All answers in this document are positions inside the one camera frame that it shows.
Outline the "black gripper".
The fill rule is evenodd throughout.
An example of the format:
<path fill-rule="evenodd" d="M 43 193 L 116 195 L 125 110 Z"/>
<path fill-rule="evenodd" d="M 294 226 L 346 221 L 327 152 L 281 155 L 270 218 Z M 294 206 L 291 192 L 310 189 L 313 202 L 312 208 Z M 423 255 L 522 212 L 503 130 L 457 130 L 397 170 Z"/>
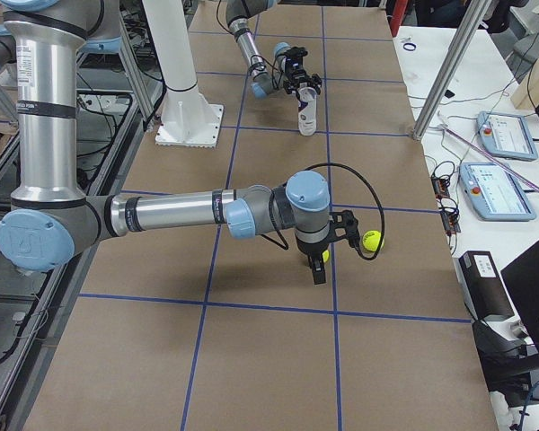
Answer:
<path fill-rule="evenodd" d="M 326 271 L 323 252 L 329 250 L 329 243 L 325 240 L 313 243 L 297 240 L 296 245 L 304 255 L 308 256 L 308 264 L 312 272 L 314 284 L 325 284 Z"/>
<path fill-rule="evenodd" d="M 309 86 L 313 88 L 317 95 L 322 91 L 322 78 L 318 74 L 311 76 L 303 69 L 289 69 L 285 72 L 283 89 L 286 94 L 297 92 L 297 89 Z"/>

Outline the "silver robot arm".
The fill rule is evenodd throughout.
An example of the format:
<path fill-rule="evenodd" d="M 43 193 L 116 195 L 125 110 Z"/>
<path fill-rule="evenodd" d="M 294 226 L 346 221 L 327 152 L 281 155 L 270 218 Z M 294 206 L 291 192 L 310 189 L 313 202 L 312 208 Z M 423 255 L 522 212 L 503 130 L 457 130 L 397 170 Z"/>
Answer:
<path fill-rule="evenodd" d="M 46 272 L 87 248 L 130 232 L 226 224 L 239 239 L 293 229 L 314 282 L 325 280 L 332 234 L 326 179 L 294 174 L 275 189 L 218 189 L 163 197 L 87 196 L 76 162 L 76 54 L 119 37 L 115 1 L 7 1 L 15 40 L 20 185 L 0 221 L 0 251 L 15 266 Z"/>
<path fill-rule="evenodd" d="M 280 89 L 294 94 L 299 101 L 310 101 L 322 90 L 318 74 L 309 75 L 304 68 L 305 47 L 291 47 L 279 43 L 274 49 L 274 60 L 269 62 L 258 50 L 248 20 L 263 13 L 278 1 L 228 1 L 225 21 L 239 47 L 252 79 L 252 92 L 256 98 L 265 98 Z"/>

